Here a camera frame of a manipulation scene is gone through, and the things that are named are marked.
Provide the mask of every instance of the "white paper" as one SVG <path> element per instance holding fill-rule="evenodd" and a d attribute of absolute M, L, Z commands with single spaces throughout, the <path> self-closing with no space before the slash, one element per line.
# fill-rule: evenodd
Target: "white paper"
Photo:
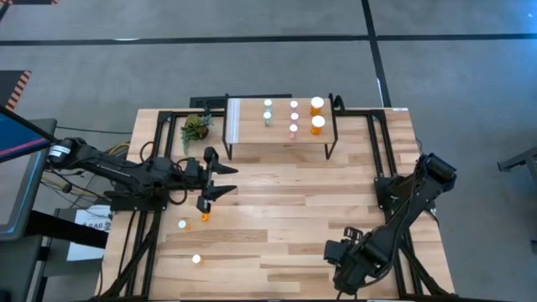
<path fill-rule="evenodd" d="M 108 218 L 110 206 L 90 206 L 87 211 L 77 210 L 75 223 L 97 230 L 110 232 L 111 220 Z M 90 259 L 100 259 L 104 256 L 104 249 L 98 247 L 88 247 L 85 245 L 70 243 L 67 261 L 81 261 Z"/>

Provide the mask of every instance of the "small bottle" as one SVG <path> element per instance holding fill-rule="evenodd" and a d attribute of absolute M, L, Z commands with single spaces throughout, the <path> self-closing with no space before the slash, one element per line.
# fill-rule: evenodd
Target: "small bottle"
<path fill-rule="evenodd" d="M 265 112 L 263 114 L 263 119 L 265 120 L 265 126 L 270 126 L 270 122 L 272 120 L 272 113 Z"/>
<path fill-rule="evenodd" d="M 290 112 L 291 113 L 294 113 L 296 112 L 296 110 L 298 109 L 299 107 L 299 103 L 297 101 L 291 101 L 291 103 L 289 104 L 290 106 Z"/>
<path fill-rule="evenodd" d="M 289 126 L 289 138 L 291 139 L 295 139 L 296 138 L 296 133 L 299 131 L 299 127 L 296 126 L 295 124 L 292 124 Z"/>
<path fill-rule="evenodd" d="M 190 225 L 188 223 L 186 223 L 186 221 L 179 221 L 179 223 L 177 224 L 177 226 L 179 227 L 179 229 L 181 230 L 185 230 L 185 231 L 189 231 L 190 230 Z"/>
<path fill-rule="evenodd" d="M 323 126 L 325 126 L 325 118 L 322 116 L 314 116 L 311 119 L 311 134 L 321 134 Z"/>
<path fill-rule="evenodd" d="M 266 112 L 272 112 L 272 100 L 267 99 L 263 104 L 265 105 Z"/>
<path fill-rule="evenodd" d="M 192 256 L 192 262 L 194 264 L 201 264 L 203 262 L 203 260 L 201 259 L 200 255 L 194 255 L 194 256 Z"/>
<path fill-rule="evenodd" d="M 294 112 L 291 113 L 291 124 L 298 125 L 299 124 L 299 114 Z"/>
<path fill-rule="evenodd" d="M 314 97 L 311 99 L 310 113 L 311 116 L 317 116 L 321 114 L 321 108 L 325 105 L 325 100 L 322 97 Z"/>

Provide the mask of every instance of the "orange and black striped tape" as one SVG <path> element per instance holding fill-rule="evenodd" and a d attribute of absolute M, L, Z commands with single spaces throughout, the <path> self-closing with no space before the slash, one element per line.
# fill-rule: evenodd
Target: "orange and black striped tape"
<path fill-rule="evenodd" d="M 17 81 L 17 85 L 13 88 L 13 92 L 11 93 L 11 96 L 9 97 L 8 104 L 6 105 L 6 108 L 8 110 L 14 111 L 15 107 L 17 106 L 17 102 L 20 99 L 20 97 L 23 95 L 24 87 L 28 84 L 28 79 L 32 75 L 32 71 L 26 70 L 23 72 L 22 75 L 20 75 L 20 79 Z"/>

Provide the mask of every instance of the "black floor stripe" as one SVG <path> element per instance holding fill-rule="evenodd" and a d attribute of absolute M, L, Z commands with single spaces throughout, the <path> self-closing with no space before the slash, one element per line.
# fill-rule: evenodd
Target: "black floor stripe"
<path fill-rule="evenodd" d="M 2 18 L 6 14 L 6 12 L 8 11 L 8 8 L 9 8 L 9 4 L 3 4 L 2 5 L 2 9 L 0 9 L 0 22 L 2 22 Z"/>
<path fill-rule="evenodd" d="M 8 5 L 0 10 L 0 20 Z M 83 45 L 148 45 L 148 44 L 231 44 L 262 42 L 347 42 L 370 41 L 372 47 L 378 41 L 480 41 L 480 40 L 529 40 L 537 39 L 537 34 L 407 34 L 407 35 L 289 35 L 289 36 L 250 36 L 250 37 L 212 37 L 212 38 L 145 38 L 135 40 L 115 39 L 50 39 L 50 40 L 0 40 L 0 46 L 83 46 Z M 372 49 L 373 55 L 378 52 Z"/>
<path fill-rule="evenodd" d="M 4 40 L 0 46 L 77 46 L 77 45 L 144 45 L 144 44 L 219 44 L 260 42 L 345 42 L 366 41 L 366 35 L 289 35 L 213 38 L 155 38 L 135 40 L 69 39 L 69 40 Z"/>
<path fill-rule="evenodd" d="M 12 5 L 27 5 L 27 4 L 50 5 L 52 4 L 52 1 L 51 0 L 13 0 Z"/>
<path fill-rule="evenodd" d="M 371 46 L 371 55 L 373 56 L 373 64 L 375 66 L 375 74 L 377 75 L 378 89 L 380 90 L 382 104 L 384 107 L 391 107 L 392 101 L 389 98 L 388 83 L 386 81 L 386 75 L 384 74 L 383 61 L 380 57 L 380 49 L 378 48 L 377 34 L 375 33 L 369 1 L 362 0 L 362 7 L 363 16 L 366 19 L 366 26 L 368 27 L 369 44 Z"/>
<path fill-rule="evenodd" d="M 466 41 L 537 39 L 537 34 L 405 34 L 379 35 L 378 41 Z"/>

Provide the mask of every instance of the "plant pot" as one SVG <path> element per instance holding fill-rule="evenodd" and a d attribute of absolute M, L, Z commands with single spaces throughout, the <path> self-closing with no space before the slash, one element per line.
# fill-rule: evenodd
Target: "plant pot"
<path fill-rule="evenodd" d="M 202 129 L 204 128 L 206 131 L 201 135 L 201 139 L 205 139 L 207 137 L 207 135 L 209 135 L 209 128 L 207 127 L 201 127 Z"/>

